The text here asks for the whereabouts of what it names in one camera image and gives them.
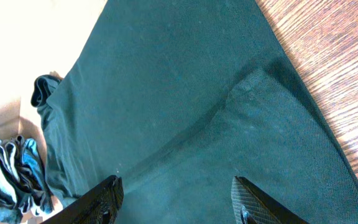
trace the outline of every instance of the wooden table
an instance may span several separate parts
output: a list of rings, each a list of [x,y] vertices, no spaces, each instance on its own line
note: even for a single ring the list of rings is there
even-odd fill
[[[256,1],[358,178],[358,1]]]

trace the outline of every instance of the light wood floor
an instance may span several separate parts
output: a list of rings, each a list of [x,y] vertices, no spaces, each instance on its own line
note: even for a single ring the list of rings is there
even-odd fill
[[[358,1],[256,1],[358,178]]]

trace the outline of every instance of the fabric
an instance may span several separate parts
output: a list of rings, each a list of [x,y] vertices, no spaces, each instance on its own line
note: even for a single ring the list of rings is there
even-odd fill
[[[64,206],[115,174],[117,223],[234,223],[238,175],[308,222],[358,223],[358,180],[251,0],[108,1],[66,78],[34,86]]]
[[[19,223],[22,214],[52,212],[37,144],[18,136],[0,140],[0,221]]]

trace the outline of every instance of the garment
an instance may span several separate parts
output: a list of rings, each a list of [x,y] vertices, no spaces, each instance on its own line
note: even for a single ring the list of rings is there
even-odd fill
[[[37,144],[22,136],[0,140],[0,221],[19,223],[22,214],[52,212]]]
[[[358,180],[254,1],[108,1],[66,78],[34,86],[64,206],[114,173],[117,223],[234,223],[237,175],[358,223]]]

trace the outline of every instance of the folded fabric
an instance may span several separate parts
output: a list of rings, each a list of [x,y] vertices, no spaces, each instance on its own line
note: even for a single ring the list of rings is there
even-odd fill
[[[19,223],[29,210],[53,210],[37,145],[22,136],[0,140],[0,221]]]
[[[108,1],[65,79],[34,86],[64,206],[114,173],[117,223],[234,223],[236,175],[358,223],[358,180],[253,0]]]

